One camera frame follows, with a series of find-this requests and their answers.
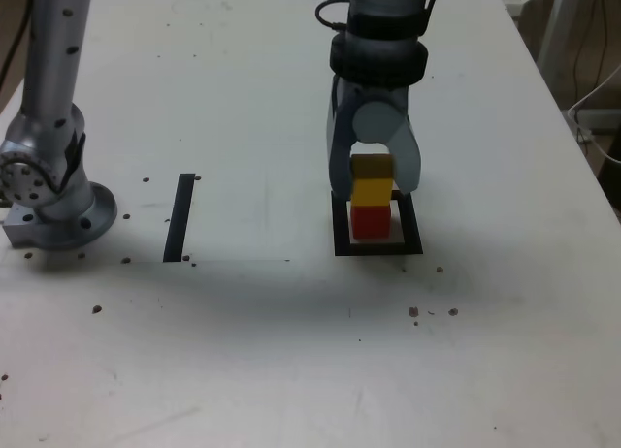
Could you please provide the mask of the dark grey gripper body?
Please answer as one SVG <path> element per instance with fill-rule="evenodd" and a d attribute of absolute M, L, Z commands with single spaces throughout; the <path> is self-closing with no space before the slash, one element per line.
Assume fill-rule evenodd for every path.
<path fill-rule="evenodd" d="M 396 89 L 366 87 L 339 78 L 339 105 L 357 96 L 361 96 L 364 99 L 376 98 L 386 100 L 396 107 L 407 107 L 409 105 L 409 89 L 407 87 Z"/>

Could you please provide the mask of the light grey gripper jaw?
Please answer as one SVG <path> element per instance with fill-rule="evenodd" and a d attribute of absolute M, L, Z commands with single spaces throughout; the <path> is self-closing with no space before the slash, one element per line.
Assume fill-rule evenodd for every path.
<path fill-rule="evenodd" d="M 393 160 L 393 179 L 402 194 L 418 188 L 421 154 L 406 113 L 384 101 L 370 101 L 358 108 L 352 121 L 359 143 L 382 144 Z"/>

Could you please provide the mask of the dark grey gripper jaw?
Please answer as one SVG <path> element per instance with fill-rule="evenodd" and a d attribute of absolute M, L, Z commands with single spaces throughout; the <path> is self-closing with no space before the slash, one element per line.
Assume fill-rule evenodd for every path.
<path fill-rule="evenodd" d="M 357 142 L 352 125 L 357 106 L 355 90 L 339 76 L 333 76 L 326 139 L 330 185 L 340 199 L 350 198 L 353 185 L 350 152 Z"/>

